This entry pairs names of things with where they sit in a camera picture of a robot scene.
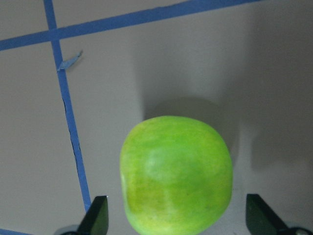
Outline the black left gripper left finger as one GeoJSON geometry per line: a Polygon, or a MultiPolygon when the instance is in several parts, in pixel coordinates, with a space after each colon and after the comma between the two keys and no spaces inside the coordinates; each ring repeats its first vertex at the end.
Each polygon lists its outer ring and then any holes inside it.
{"type": "Polygon", "coordinates": [[[76,233],[78,235],[106,235],[108,228],[108,197],[96,196],[76,233]]]}

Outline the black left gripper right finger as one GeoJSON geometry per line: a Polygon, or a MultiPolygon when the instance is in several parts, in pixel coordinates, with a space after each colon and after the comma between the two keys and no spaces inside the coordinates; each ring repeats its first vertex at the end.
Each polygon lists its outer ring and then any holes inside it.
{"type": "Polygon", "coordinates": [[[246,226],[251,235],[295,235],[258,194],[246,195],[246,226]]]}

